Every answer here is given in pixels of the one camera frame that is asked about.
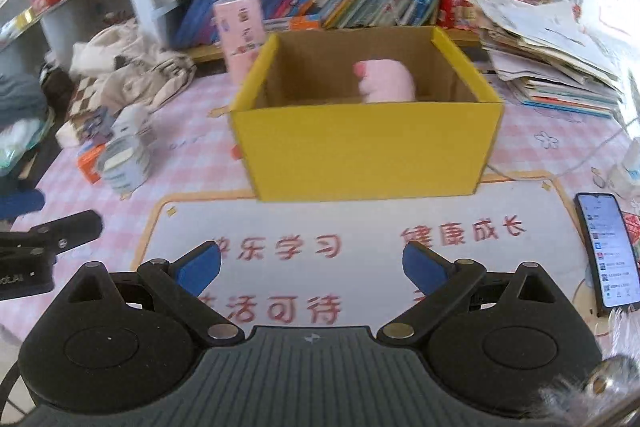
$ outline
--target black phone case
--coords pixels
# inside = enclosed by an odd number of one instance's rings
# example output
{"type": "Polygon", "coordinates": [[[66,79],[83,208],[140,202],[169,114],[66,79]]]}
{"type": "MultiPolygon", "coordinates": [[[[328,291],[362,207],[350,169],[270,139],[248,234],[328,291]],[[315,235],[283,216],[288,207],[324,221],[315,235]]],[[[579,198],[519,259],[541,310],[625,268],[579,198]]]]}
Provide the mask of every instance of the black phone case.
{"type": "MultiPolygon", "coordinates": [[[[593,287],[596,294],[596,305],[598,308],[597,309],[598,317],[606,317],[607,315],[610,314],[610,312],[612,312],[616,308],[623,308],[628,306],[633,306],[635,309],[640,308],[640,302],[623,304],[622,306],[617,306],[613,308],[607,308],[604,305],[604,302],[602,301],[602,286],[600,285],[600,278],[598,277],[598,266],[596,265],[597,263],[596,253],[593,250],[593,245],[591,244],[591,232],[589,231],[587,220],[582,211],[582,207],[580,206],[580,201],[578,200],[580,196],[611,197],[616,202],[616,207],[618,208],[618,212],[620,213],[620,219],[623,220],[623,223],[624,223],[624,217],[622,216],[622,210],[620,210],[620,205],[618,204],[618,200],[613,194],[609,194],[606,192],[578,192],[575,195],[574,203],[575,203],[575,208],[577,209],[578,220],[580,220],[580,228],[582,229],[582,241],[584,242],[584,246],[587,249],[587,254],[589,255],[589,266],[591,267],[591,279],[593,280],[593,287]]],[[[629,248],[631,248],[631,252],[633,253],[633,245],[631,244],[631,240],[629,239],[628,230],[626,230],[626,240],[628,240],[629,248]]]]}

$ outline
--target stack of papers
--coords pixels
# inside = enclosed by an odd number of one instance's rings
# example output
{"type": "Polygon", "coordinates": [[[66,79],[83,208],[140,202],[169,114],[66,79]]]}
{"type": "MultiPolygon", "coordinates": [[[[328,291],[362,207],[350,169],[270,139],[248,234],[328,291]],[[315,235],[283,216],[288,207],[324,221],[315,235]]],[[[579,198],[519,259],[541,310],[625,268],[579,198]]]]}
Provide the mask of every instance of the stack of papers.
{"type": "Polygon", "coordinates": [[[572,6],[476,0],[481,41],[523,104],[610,118],[623,100],[615,67],[581,33],[572,6]]]}

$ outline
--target white cloth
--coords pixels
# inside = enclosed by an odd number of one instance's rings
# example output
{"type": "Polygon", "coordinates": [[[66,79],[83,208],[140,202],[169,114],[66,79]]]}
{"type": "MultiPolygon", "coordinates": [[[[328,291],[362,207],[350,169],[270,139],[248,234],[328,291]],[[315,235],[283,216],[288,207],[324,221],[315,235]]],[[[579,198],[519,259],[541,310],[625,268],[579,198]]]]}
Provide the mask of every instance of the white cloth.
{"type": "Polygon", "coordinates": [[[104,105],[117,112],[144,103],[155,111],[189,86],[195,70],[191,57],[162,48],[132,20],[76,44],[70,74],[96,78],[89,110],[104,105]]]}

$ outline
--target pink cylinder container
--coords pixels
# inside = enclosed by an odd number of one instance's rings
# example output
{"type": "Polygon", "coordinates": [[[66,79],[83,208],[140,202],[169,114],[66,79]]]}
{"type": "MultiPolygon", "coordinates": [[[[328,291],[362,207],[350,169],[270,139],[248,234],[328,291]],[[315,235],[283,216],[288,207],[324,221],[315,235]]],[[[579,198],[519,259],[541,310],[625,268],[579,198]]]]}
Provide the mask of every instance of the pink cylinder container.
{"type": "Polygon", "coordinates": [[[226,68],[242,84],[266,40],[260,0],[220,0],[213,5],[226,68]]]}

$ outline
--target pink checkered tablecloth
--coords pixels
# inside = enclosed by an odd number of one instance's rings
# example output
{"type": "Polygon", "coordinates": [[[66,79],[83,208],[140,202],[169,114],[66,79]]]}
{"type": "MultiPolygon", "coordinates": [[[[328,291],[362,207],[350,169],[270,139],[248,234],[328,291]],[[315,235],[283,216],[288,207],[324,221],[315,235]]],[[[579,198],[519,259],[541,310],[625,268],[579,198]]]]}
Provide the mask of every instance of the pink checkered tablecloth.
{"type": "MultiPolygon", "coordinates": [[[[495,76],[488,78],[506,101],[490,160],[503,172],[561,172],[620,129],[614,120],[525,107],[495,76]]],[[[14,230],[28,230],[92,208],[102,216],[104,231],[100,239],[60,256],[54,267],[54,291],[0,302],[0,324],[23,339],[57,291],[90,259],[101,261],[110,271],[128,271],[148,216],[162,197],[175,192],[249,188],[242,162],[230,155],[235,142],[226,116],[207,116],[211,109],[229,103],[235,92],[226,74],[200,78],[155,113],[153,125],[159,139],[153,145],[153,172],[129,200],[121,201],[104,185],[88,184],[76,168],[76,151],[63,150],[38,185],[46,205],[40,212],[19,218],[14,230]]],[[[629,142],[626,134],[620,134],[580,169],[563,177],[567,194],[598,191],[592,168],[605,174],[622,159],[629,142]]],[[[623,210],[631,210],[621,203],[623,210]]]]}

